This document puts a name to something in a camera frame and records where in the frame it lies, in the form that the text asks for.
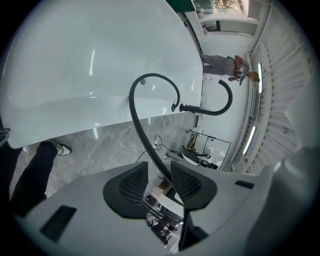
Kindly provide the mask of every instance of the black hose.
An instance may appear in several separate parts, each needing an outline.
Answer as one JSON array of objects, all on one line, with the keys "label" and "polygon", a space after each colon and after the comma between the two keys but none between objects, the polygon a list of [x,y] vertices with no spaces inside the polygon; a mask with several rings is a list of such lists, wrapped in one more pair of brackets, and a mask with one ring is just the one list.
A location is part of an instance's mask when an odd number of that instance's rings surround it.
[{"label": "black hose", "polygon": [[175,111],[176,107],[180,103],[180,93],[179,93],[177,86],[174,84],[174,82],[172,82],[169,78],[165,77],[164,75],[157,74],[157,73],[144,74],[144,75],[138,77],[133,82],[131,89],[130,89],[130,93],[129,93],[129,107],[130,107],[130,113],[131,113],[131,117],[132,117],[132,121],[133,121],[135,130],[136,130],[146,152],[149,154],[149,156],[152,159],[152,161],[154,162],[155,166],[159,169],[159,171],[162,173],[162,175],[168,180],[168,182],[171,183],[170,171],[165,166],[165,164],[161,161],[160,157],[158,156],[158,154],[156,153],[156,151],[152,147],[151,143],[149,142],[147,135],[145,134],[145,132],[141,126],[141,123],[140,123],[138,115],[137,115],[136,107],[135,107],[135,89],[137,87],[137,84],[142,79],[145,79],[148,77],[162,78],[162,79],[166,80],[167,82],[169,82],[173,86],[173,88],[175,89],[176,94],[177,94],[177,101],[176,101],[176,104],[173,104],[171,107],[172,112]]},{"label": "black hose", "polygon": [[225,81],[222,81],[220,79],[219,84],[222,85],[226,89],[226,92],[228,93],[228,101],[227,101],[226,105],[224,106],[224,108],[222,108],[218,111],[211,111],[211,110],[200,109],[197,106],[187,106],[187,105],[181,104],[180,108],[179,108],[180,112],[187,111],[187,112],[191,112],[191,113],[200,113],[200,114],[205,114],[205,115],[209,115],[209,116],[219,116],[219,115],[223,114],[224,112],[226,112],[232,104],[233,95],[232,95],[232,91],[231,91],[229,85]]}]

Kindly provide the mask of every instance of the sneaker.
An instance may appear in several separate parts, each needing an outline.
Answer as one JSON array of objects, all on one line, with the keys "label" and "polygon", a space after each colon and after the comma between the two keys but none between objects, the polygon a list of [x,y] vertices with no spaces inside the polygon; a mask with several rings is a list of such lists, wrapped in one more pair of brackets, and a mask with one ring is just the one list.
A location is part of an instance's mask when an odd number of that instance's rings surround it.
[{"label": "sneaker", "polygon": [[72,148],[68,143],[61,142],[61,141],[56,142],[51,139],[47,139],[46,142],[51,142],[52,145],[55,146],[56,150],[58,151],[57,153],[58,156],[70,155],[72,152]]}]

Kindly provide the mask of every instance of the ceiling light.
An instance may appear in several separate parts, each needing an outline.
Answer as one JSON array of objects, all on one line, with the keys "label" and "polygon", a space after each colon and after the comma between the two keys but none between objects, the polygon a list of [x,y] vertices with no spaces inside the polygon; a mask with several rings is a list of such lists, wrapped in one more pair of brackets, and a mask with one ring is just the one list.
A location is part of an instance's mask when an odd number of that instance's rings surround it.
[{"label": "ceiling light", "polygon": [[249,146],[250,146],[250,144],[251,144],[251,142],[252,142],[252,140],[253,140],[253,138],[254,138],[256,129],[257,129],[257,128],[256,128],[255,126],[252,127],[252,131],[251,131],[249,140],[248,140],[248,142],[247,142],[247,144],[246,144],[246,146],[245,146],[245,148],[244,148],[244,151],[243,151],[243,155],[244,155],[244,156],[246,155],[246,153],[247,153],[247,151],[248,151],[248,148],[249,148]]},{"label": "ceiling light", "polygon": [[263,88],[262,88],[262,68],[261,63],[258,64],[258,73],[259,73],[259,93],[262,94]]}]

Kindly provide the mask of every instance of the window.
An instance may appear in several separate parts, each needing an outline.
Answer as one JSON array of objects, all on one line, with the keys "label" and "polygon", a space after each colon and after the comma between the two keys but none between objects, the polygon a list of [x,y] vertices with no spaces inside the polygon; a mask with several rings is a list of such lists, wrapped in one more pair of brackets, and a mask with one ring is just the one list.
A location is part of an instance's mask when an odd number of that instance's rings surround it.
[{"label": "window", "polygon": [[241,0],[194,0],[197,12],[203,14],[246,14]]}]

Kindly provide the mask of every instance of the black rectangular slot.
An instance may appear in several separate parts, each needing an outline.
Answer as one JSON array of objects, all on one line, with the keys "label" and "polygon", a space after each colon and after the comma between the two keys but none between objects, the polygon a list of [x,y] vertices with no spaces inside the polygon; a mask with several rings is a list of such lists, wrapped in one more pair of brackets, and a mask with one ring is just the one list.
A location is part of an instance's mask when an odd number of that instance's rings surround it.
[{"label": "black rectangular slot", "polygon": [[40,232],[53,242],[58,242],[76,210],[70,206],[61,206],[43,225]]},{"label": "black rectangular slot", "polygon": [[251,182],[247,182],[247,181],[243,181],[243,180],[238,180],[235,184],[238,185],[238,186],[244,187],[246,189],[250,189],[250,190],[252,190],[254,188],[254,185],[255,185],[255,184],[253,184]]}]

